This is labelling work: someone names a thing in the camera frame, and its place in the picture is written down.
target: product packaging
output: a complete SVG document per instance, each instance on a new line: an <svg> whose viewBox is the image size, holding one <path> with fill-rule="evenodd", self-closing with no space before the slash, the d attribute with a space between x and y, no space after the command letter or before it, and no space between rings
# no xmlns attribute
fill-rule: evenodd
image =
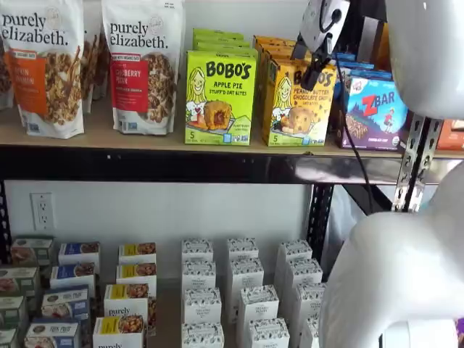
<svg viewBox="0 0 464 348"><path fill-rule="evenodd" d="M240 290L261 286L263 278L264 269L260 259L232 260L229 262L225 288L225 313L229 323L237 321Z"/></svg>
<svg viewBox="0 0 464 348"><path fill-rule="evenodd" d="M53 238L18 238L13 242L13 265L48 266L53 260Z"/></svg>
<svg viewBox="0 0 464 348"><path fill-rule="evenodd" d="M182 324L182 348L200 347L224 347L224 332L220 323Z"/></svg>
<svg viewBox="0 0 464 348"><path fill-rule="evenodd" d="M155 243L124 244L119 246L119 264L137 265L156 263L157 245Z"/></svg>
<svg viewBox="0 0 464 348"><path fill-rule="evenodd" d="M183 323L219 323L219 288L187 289L183 293Z"/></svg>
<svg viewBox="0 0 464 348"><path fill-rule="evenodd" d="M182 294L187 289L216 287L216 264L210 261L185 261L182 264Z"/></svg>
<svg viewBox="0 0 464 348"><path fill-rule="evenodd" d="M292 294L297 285L302 283L317 284L322 281L323 271L316 259L303 258L288 261L282 296L282 314L287 322L293 310Z"/></svg>
<svg viewBox="0 0 464 348"><path fill-rule="evenodd" d="M34 319L30 324L25 348L80 348L79 322L73 319Z"/></svg>
<svg viewBox="0 0 464 348"><path fill-rule="evenodd" d="M323 146L336 70L327 65L312 91L301 87L308 62L269 62L262 134L268 146Z"/></svg>
<svg viewBox="0 0 464 348"><path fill-rule="evenodd" d="M144 319L141 315L97 318L94 347L142 348Z"/></svg>
<svg viewBox="0 0 464 348"><path fill-rule="evenodd" d="M116 284L148 284L148 295L157 296L157 266L154 263L119 265L116 269Z"/></svg>
<svg viewBox="0 0 464 348"><path fill-rule="evenodd" d="M277 318L278 297L274 286L264 285L240 290L239 318L237 321L237 347L247 348L249 322Z"/></svg>
<svg viewBox="0 0 464 348"><path fill-rule="evenodd" d="M186 239L182 241L182 262L212 262L212 242L207 239Z"/></svg>
<svg viewBox="0 0 464 348"><path fill-rule="evenodd" d="M307 318L320 314L320 305L326 285L302 284L295 288L290 320L290 348L298 348Z"/></svg>
<svg viewBox="0 0 464 348"><path fill-rule="evenodd" d="M80 324L82 348L91 346L91 309L87 286L48 290L43 295L41 314L44 318L74 318Z"/></svg>
<svg viewBox="0 0 464 348"><path fill-rule="evenodd" d="M260 319L249 322L247 338L250 348L288 348L290 335L282 318Z"/></svg>
<svg viewBox="0 0 464 348"><path fill-rule="evenodd" d="M67 139L83 133L83 2L1 0L0 13L5 57L28 134Z"/></svg>
<svg viewBox="0 0 464 348"><path fill-rule="evenodd" d="M283 282L285 281L286 264L295 259L311 258L312 250L304 239L281 243L277 250L275 263L274 286L279 298L283 294Z"/></svg>
<svg viewBox="0 0 464 348"><path fill-rule="evenodd" d="M183 42L182 0L102 0L111 52L114 129L173 132Z"/></svg>

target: snack box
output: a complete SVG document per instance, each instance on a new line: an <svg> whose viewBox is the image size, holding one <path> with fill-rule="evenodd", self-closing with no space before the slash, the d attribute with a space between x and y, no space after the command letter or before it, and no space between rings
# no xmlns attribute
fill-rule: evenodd
<svg viewBox="0 0 464 348"><path fill-rule="evenodd" d="M251 320L247 336L251 348L289 346L290 335L282 318Z"/></svg>
<svg viewBox="0 0 464 348"><path fill-rule="evenodd" d="M63 243L58 252L60 265L93 263L95 273L100 274L100 243Z"/></svg>
<svg viewBox="0 0 464 348"><path fill-rule="evenodd" d="M116 284L148 284L148 295L157 296L157 266L155 263L119 265L116 269Z"/></svg>
<svg viewBox="0 0 464 348"><path fill-rule="evenodd" d="M182 241L182 262L212 262L212 242L207 239L185 239Z"/></svg>
<svg viewBox="0 0 464 348"><path fill-rule="evenodd" d="M11 248L13 265L47 266L53 257L53 237L17 238Z"/></svg>
<svg viewBox="0 0 464 348"><path fill-rule="evenodd" d="M30 324L25 348L80 348L79 322L73 319L36 318Z"/></svg>
<svg viewBox="0 0 464 348"><path fill-rule="evenodd" d="M224 332L220 323L182 324L182 348L223 347Z"/></svg>
<svg viewBox="0 0 464 348"><path fill-rule="evenodd" d="M87 285L45 291L41 314L43 318L78 320L81 346L91 346L91 308Z"/></svg>
<svg viewBox="0 0 464 348"><path fill-rule="evenodd" d="M283 282L285 281L286 264L290 260L311 258L312 249L304 239L286 241L278 246L277 261L275 262L274 286L277 295L282 297Z"/></svg>
<svg viewBox="0 0 464 348"><path fill-rule="evenodd" d="M326 285L302 284L295 288L293 311L290 320L290 347L297 348L308 317L320 314Z"/></svg>
<svg viewBox="0 0 464 348"><path fill-rule="evenodd" d="M219 323L219 288L187 289L183 293L183 323Z"/></svg>
<svg viewBox="0 0 464 348"><path fill-rule="evenodd" d="M274 286L264 285L240 290L237 347L246 348L246 333L251 320L277 318L278 297Z"/></svg>
<svg viewBox="0 0 464 348"><path fill-rule="evenodd" d="M124 244L119 246L120 265L156 262L157 245L155 243Z"/></svg>
<svg viewBox="0 0 464 348"><path fill-rule="evenodd" d="M96 319L95 348L142 348L143 346L144 319L141 315Z"/></svg>
<svg viewBox="0 0 464 348"><path fill-rule="evenodd" d="M50 289L87 286L90 298L95 299L95 272L93 263L54 266L51 270Z"/></svg>
<svg viewBox="0 0 464 348"><path fill-rule="evenodd" d="M229 260L258 257L260 252L254 238L229 238L227 240L227 249Z"/></svg>
<svg viewBox="0 0 464 348"><path fill-rule="evenodd" d="M256 59L187 52L186 144L249 145Z"/></svg>
<svg viewBox="0 0 464 348"><path fill-rule="evenodd" d="M308 63L302 60L272 59L262 124L268 146L323 146L331 110L335 67L326 66L313 91L300 83Z"/></svg>
<svg viewBox="0 0 464 348"><path fill-rule="evenodd" d="M353 70L346 84L347 125L355 146L397 150L407 107L399 97L391 74ZM342 119L337 138L340 147L351 148Z"/></svg>

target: cartoon woman illustration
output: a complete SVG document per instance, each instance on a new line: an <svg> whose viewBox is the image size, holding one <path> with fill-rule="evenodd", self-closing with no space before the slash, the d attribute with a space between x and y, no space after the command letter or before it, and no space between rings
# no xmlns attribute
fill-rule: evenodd
<svg viewBox="0 0 464 348"><path fill-rule="evenodd" d="M277 94L274 100L273 123L280 122L283 117L288 117L291 109L291 81L288 76L282 78L277 85Z"/></svg>

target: yellow bobo's box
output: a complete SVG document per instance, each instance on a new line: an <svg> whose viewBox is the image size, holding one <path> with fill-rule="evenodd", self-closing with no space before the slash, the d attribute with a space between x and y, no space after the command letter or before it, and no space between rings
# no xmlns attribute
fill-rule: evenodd
<svg viewBox="0 0 464 348"><path fill-rule="evenodd" d="M336 80L335 67L323 69L313 91L301 87L308 63L269 61L262 134L268 146L322 146L326 141Z"/></svg>

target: yellow label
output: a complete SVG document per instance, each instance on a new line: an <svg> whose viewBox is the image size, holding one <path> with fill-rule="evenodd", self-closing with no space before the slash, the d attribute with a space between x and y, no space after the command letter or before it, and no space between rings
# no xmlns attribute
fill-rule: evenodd
<svg viewBox="0 0 464 348"><path fill-rule="evenodd" d="M119 317L105 317L101 320L101 334L112 335L119 333Z"/></svg>

